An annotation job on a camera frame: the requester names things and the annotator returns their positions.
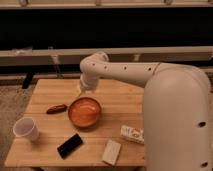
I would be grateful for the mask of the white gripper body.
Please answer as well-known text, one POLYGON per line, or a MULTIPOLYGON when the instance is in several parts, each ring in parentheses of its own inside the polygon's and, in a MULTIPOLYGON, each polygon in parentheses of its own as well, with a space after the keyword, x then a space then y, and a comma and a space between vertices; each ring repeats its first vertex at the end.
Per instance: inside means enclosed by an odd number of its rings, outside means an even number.
POLYGON ((95 91, 97 87, 97 81, 86 80, 84 78, 81 78, 79 82, 79 87, 82 93, 85 93, 87 91, 95 91))

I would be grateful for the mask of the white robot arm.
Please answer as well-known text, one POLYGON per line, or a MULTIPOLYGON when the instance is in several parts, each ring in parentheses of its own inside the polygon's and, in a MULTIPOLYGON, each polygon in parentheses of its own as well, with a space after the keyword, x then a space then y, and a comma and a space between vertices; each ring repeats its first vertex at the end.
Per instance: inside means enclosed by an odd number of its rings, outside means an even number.
POLYGON ((147 171, 213 171, 209 135, 210 91, 199 68, 172 63, 114 63, 104 52, 80 62, 80 88, 101 77, 144 89, 142 113, 147 171))

